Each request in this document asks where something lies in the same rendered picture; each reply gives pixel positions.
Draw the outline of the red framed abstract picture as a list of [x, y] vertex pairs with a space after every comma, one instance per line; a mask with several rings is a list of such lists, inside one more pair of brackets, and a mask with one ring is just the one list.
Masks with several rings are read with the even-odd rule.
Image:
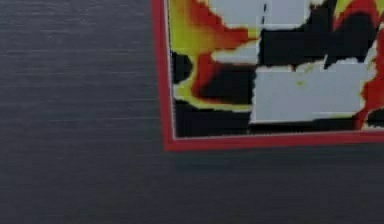
[[168, 151], [384, 142], [384, 0], [150, 0]]

